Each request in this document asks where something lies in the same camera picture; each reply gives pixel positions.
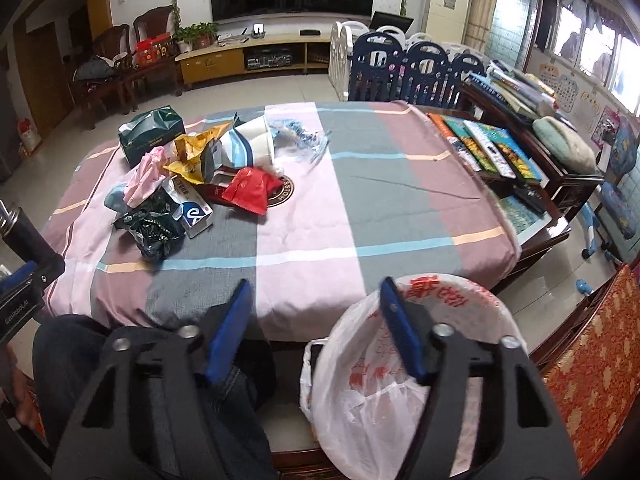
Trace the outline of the person's left hand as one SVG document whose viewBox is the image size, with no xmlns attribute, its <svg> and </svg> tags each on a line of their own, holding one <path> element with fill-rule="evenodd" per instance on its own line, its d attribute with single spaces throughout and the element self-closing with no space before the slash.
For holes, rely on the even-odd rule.
<svg viewBox="0 0 640 480">
<path fill-rule="evenodd" d="M 6 346 L 6 357 L 9 360 L 10 390 L 14 396 L 15 417 L 21 425 L 43 437 L 42 420 L 32 395 L 29 377 L 18 367 L 17 357 L 9 344 Z"/>
</svg>

